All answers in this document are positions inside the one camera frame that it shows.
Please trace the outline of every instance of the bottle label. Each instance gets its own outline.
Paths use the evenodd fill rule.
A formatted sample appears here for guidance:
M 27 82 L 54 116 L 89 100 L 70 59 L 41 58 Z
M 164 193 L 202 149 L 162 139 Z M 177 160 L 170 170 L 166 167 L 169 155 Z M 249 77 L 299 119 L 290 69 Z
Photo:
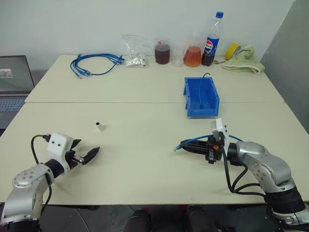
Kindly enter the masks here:
M 207 37 L 204 54 L 208 56 L 214 56 L 214 54 L 216 53 L 218 42 L 219 39 L 212 39 Z

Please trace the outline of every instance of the towel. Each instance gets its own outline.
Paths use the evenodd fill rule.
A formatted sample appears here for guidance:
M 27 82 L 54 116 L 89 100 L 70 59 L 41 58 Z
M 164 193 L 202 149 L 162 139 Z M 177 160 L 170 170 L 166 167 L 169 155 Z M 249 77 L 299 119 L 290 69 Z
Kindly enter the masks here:
M 234 58 L 222 63 L 221 67 L 235 72 L 254 72 L 257 75 L 265 69 L 263 64 L 255 58 L 252 45 L 241 49 Z

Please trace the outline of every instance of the black cable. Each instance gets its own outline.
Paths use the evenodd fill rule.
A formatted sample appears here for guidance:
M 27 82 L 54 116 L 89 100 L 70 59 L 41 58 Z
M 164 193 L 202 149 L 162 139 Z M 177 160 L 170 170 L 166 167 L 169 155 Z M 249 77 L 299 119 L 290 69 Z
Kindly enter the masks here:
M 38 161 L 38 158 L 37 158 L 37 155 L 35 154 L 35 150 L 34 150 L 34 140 L 38 137 L 42 137 L 46 140 L 46 138 L 48 138 L 48 135 L 41 135 L 41 134 L 37 134 L 35 135 L 32 139 L 31 139 L 31 150 L 32 150 L 32 154 L 33 154 L 33 157 L 34 157 L 34 160 L 37 164 L 39 164 L 39 161 Z M 48 205 L 49 203 L 49 200 L 51 199 L 52 197 L 52 187 L 51 187 L 51 183 L 50 183 L 50 180 L 49 180 L 49 176 L 47 174 L 45 174 L 45 177 L 46 177 L 46 181 L 48 182 L 48 197 L 47 197 L 47 200 L 44 204 L 44 206 L 42 207 L 42 211 L 41 211 L 41 214 L 44 212 L 46 206 Z
M 34 140 L 35 138 L 38 138 L 38 137 L 42 137 L 43 138 L 44 135 L 41 135 L 41 134 L 37 134 L 36 136 L 34 136 L 32 139 L 31 139 L 31 150 L 32 150 L 32 154 L 33 154 L 33 157 L 34 157 L 34 160 L 37 164 L 39 164 L 39 161 L 38 161 L 38 158 L 37 158 L 37 155 L 35 154 L 35 151 L 34 151 Z
M 260 184 L 258 184 L 258 183 L 245 184 L 245 185 L 240 186 L 239 188 L 235 189 L 235 191 L 238 192 L 238 191 L 240 191 L 244 188 L 251 187 L 251 186 L 260 186 Z
M 244 163 L 241 163 L 241 165 L 245 168 L 234 180 L 234 183 L 232 185 L 232 189 L 235 189 L 236 184 L 239 182 L 239 180 L 247 173 L 248 171 L 248 166 Z
M 274 216 L 272 215 L 272 212 L 271 212 L 271 206 L 269 204 L 266 205 L 266 214 L 268 215 L 268 217 L 270 218 L 270 220 L 281 226 L 281 227 L 285 227 L 285 228 L 288 228 L 288 229 L 293 229 L 293 230 L 298 230 L 298 231 L 307 231 L 309 232 L 309 229 L 308 228 L 304 228 L 304 226 L 302 225 L 297 225 L 297 226 L 292 226 L 292 225 L 288 225 L 288 224 L 285 224 L 285 223 L 282 223 L 282 222 L 279 222 L 276 218 L 274 218 Z
M 226 158 L 226 153 L 225 153 L 225 150 L 224 150 L 224 147 L 221 146 L 221 149 L 222 149 L 222 155 L 223 155 L 223 162 L 224 162 L 224 169 L 225 169 L 225 176 L 226 176 L 226 182 L 227 182 L 227 186 L 228 186 L 228 189 L 232 192 L 232 193 L 236 193 L 236 194 L 240 194 L 240 195 L 257 195 L 257 196 L 261 196 L 261 197 L 265 197 L 264 194 L 262 193 L 259 193 L 259 192 L 239 192 L 234 190 L 231 186 L 231 180 L 230 180 L 230 174 L 229 174 L 229 171 L 228 171 L 228 164 L 227 164 L 227 158 Z M 239 175 L 240 178 L 245 174 L 244 171 Z M 240 188 L 241 189 L 244 189 L 246 187 L 249 187 L 249 186 L 241 186 Z
M 87 232 L 90 232 L 89 226 L 88 226 L 88 224 L 86 223 L 86 221 L 85 221 L 84 217 L 82 216 L 82 214 L 81 214 L 77 209 L 74 209 L 74 210 L 75 210 L 75 212 L 78 214 L 78 216 L 81 218 L 81 220 L 83 221 L 83 223 L 84 223 L 84 225 L 85 225 L 85 227 L 86 227 L 86 229 L 87 229 Z

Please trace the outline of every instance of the white table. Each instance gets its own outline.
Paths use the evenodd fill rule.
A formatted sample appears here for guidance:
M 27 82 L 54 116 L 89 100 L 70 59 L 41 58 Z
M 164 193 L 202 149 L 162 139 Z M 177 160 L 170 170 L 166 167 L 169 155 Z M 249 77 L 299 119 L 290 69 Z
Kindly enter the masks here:
M 173 67 L 150 60 L 147 68 L 116 66 L 103 76 L 80 80 L 70 69 L 77 56 L 62 55 L 28 96 L 26 102 L 185 102 L 184 78 L 213 77 L 220 102 L 283 102 L 267 76 L 250 72 L 231 72 L 212 64 L 210 67 Z M 94 73 L 108 70 L 105 58 L 89 58 L 80 65 Z
M 291 167 L 303 200 L 309 200 L 309 136 L 285 103 L 221 103 L 219 115 L 229 133 L 263 144 Z M 35 164 L 32 136 L 61 132 L 83 139 L 79 155 L 100 146 L 86 166 L 60 176 L 51 204 L 213 204 L 262 203 L 258 196 L 228 191 L 223 163 L 203 155 L 177 152 L 181 140 L 210 134 L 213 119 L 188 119 L 184 103 L 26 103 L 0 137 L 0 202 L 12 179 Z M 106 125 L 100 132 L 95 122 Z M 37 139 L 40 162 L 47 143 Z M 234 179 L 243 168 L 230 167 Z M 256 182 L 248 173 L 241 181 Z

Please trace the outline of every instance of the tape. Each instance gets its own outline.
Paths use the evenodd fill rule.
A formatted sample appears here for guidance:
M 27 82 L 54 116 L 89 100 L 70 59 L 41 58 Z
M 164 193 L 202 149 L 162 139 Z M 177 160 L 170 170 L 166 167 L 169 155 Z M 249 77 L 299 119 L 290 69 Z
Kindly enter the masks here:
M 240 45 L 238 45 L 237 43 L 232 43 L 232 44 L 228 47 L 228 49 L 227 49 L 227 51 L 226 51 L 226 53 L 225 53 L 225 59 L 226 59 L 226 60 L 229 60 L 229 59 L 231 59 L 234 55 L 236 56 L 237 53 L 239 52 L 239 50 L 240 50 Z

